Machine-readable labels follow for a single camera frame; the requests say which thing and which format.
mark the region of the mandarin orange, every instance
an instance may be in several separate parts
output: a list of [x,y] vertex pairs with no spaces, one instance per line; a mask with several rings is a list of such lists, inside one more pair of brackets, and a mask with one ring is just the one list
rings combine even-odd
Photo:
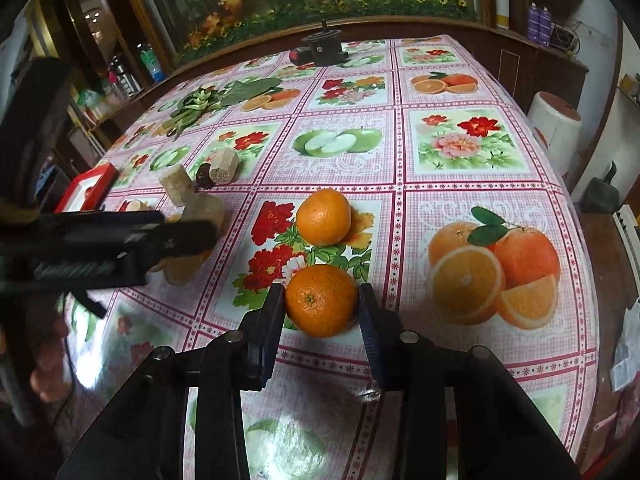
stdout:
[[358,288],[344,270],[327,264],[295,273],[284,293],[289,319],[311,337],[331,337],[345,330],[358,304]]
[[312,245],[337,244],[351,227],[351,206],[335,189],[321,189],[300,205],[296,212],[296,226],[300,236]]

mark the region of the person's hand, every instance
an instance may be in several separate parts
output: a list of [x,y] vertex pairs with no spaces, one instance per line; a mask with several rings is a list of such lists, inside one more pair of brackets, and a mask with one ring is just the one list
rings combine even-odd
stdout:
[[[71,384],[64,381],[63,339],[69,330],[63,319],[53,324],[51,337],[41,346],[36,357],[36,368],[31,373],[30,383],[43,402],[55,402],[68,393]],[[6,338],[0,328],[0,355],[6,352]]]

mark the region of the printed orange slice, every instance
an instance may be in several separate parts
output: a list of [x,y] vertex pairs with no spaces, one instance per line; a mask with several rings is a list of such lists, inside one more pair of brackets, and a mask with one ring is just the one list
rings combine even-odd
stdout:
[[495,301],[500,316],[524,330],[545,326],[554,316],[556,304],[558,283],[553,275],[505,290]]
[[452,94],[472,94],[478,91],[478,85],[476,83],[464,83],[462,85],[455,85],[447,87],[447,92]]
[[439,94],[446,88],[447,84],[441,79],[427,79],[414,85],[415,91],[420,94]]
[[455,324],[482,323],[495,314],[494,301],[504,288],[504,273],[484,247],[463,246],[433,267],[427,292],[442,317]]
[[242,104],[240,109],[243,112],[253,112],[254,110],[257,110],[258,108],[260,108],[261,106],[267,104],[269,101],[271,101],[270,95],[258,95],[256,97],[252,97],[247,102]]

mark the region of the pink checkered tablecloth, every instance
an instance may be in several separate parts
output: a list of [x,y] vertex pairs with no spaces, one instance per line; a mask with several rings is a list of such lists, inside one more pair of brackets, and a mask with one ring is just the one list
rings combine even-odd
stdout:
[[[94,292],[108,306],[104,320],[68,298],[79,381],[69,446],[152,348],[206,345],[262,304],[271,279],[286,282],[316,258],[343,262],[407,328],[437,344],[489,346],[575,458],[596,390],[596,298],[574,208],[544,148],[513,99],[452,38],[344,47],[351,61],[343,66],[296,68],[283,52],[178,85],[105,155],[121,171],[106,209],[136,198],[165,215],[176,208],[158,183],[159,161],[179,161],[193,176],[212,152],[229,146],[242,165],[233,183],[210,191],[225,204],[224,232],[191,282],[174,287],[156,272],[146,286]],[[150,133],[199,86],[263,77],[282,79],[295,97],[272,109],[238,105],[204,115],[176,141]],[[310,156],[301,139],[363,128],[382,134],[366,152]],[[358,228],[329,253],[309,256],[312,248],[296,236],[295,209],[328,186],[347,197]],[[474,221],[473,206],[551,241],[560,278],[555,314],[545,326],[522,330],[498,314],[471,326],[447,324],[430,306],[430,241],[450,222]],[[269,224],[274,217],[278,222]],[[294,256],[300,252],[307,257]],[[193,477],[195,397],[194,390],[186,478]],[[263,392],[243,392],[242,402],[252,478],[390,478],[399,397],[376,389],[357,326],[324,340],[286,326],[273,379]]]

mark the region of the water bottle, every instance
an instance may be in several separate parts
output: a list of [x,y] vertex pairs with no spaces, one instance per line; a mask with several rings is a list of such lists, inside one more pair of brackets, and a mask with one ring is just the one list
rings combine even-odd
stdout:
[[527,39],[537,43],[540,36],[540,9],[536,4],[529,6],[529,19],[527,20]]
[[160,67],[160,63],[158,63],[156,53],[151,46],[149,44],[140,43],[138,45],[138,50],[140,51],[140,59],[145,64],[146,69],[149,70],[154,81],[156,83],[162,81],[166,76]]
[[540,45],[549,46],[552,23],[551,12],[546,7],[544,10],[540,10],[540,33],[538,35]]

